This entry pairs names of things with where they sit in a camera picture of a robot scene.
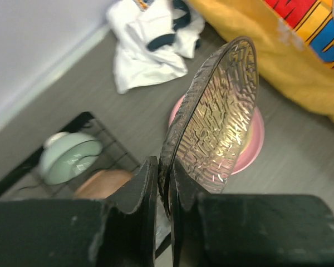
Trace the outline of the pink plate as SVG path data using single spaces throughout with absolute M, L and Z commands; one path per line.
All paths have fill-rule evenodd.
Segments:
M 176 158 L 196 180 L 225 183 L 248 167 L 264 141 L 264 123 L 255 108 L 246 129 L 228 117 L 226 104 L 201 100 L 181 138 Z

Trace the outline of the clear textured glass plate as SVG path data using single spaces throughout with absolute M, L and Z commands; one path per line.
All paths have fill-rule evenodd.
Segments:
M 256 48 L 247 36 L 222 45 L 198 69 L 160 153 L 158 187 L 167 215 L 176 161 L 207 191 L 223 191 L 251 127 L 258 85 Z

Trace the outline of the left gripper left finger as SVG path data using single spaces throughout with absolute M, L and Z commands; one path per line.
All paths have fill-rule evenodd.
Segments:
M 0 201 L 0 266 L 154 266 L 158 163 L 106 199 Z

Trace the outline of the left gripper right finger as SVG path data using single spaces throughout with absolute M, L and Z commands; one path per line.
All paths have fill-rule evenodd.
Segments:
M 174 266 L 334 266 L 334 215 L 312 195 L 211 194 L 176 162 Z

